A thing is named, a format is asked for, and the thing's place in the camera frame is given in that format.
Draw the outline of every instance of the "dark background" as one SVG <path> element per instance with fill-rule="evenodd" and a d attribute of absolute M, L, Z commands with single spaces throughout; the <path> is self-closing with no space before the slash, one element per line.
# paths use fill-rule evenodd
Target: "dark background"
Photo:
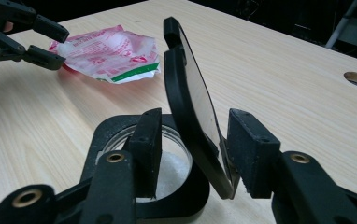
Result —
<path fill-rule="evenodd" d="M 21 0 L 53 21 L 66 21 L 143 0 Z M 221 12 L 324 46 L 351 0 L 192 0 Z M 15 24 L 9 33 L 31 29 Z M 357 47 L 337 41 L 333 50 L 357 58 Z"/>

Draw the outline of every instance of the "crumpled plastic wrapper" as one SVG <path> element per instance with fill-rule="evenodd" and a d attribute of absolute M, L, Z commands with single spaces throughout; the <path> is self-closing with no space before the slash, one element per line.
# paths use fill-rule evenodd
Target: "crumpled plastic wrapper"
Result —
<path fill-rule="evenodd" d="M 125 83 L 160 73 L 155 39 L 112 28 L 76 35 L 64 43 L 53 41 L 49 51 L 64 64 L 89 77 L 109 83 Z"/>

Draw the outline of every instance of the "light wood tabletop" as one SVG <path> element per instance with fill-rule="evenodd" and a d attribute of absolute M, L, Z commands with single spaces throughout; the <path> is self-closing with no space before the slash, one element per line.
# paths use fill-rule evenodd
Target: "light wood tabletop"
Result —
<path fill-rule="evenodd" d="M 253 114 L 281 150 L 313 156 L 341 187 L 357 193 L 357 59 L 184 0 L 150 0 L 61 22 L 70 35 L 118 24 L 155 37 L 162 73 L 125 84 L 49 71 L 26 62 L 0 63 L 0 202 L 31 184 L 56 193 L 79 182 L 93 132 L 105 119 L 161 107 L 163 20 L 182 25 L 226 136 L 228 110 Z M 11 35 L 47 49 L 33 31 Z M 212 190 L 196 223 L 274 223 L 270 200 L 253 200 L 239 184 L 233 200 Z"/>

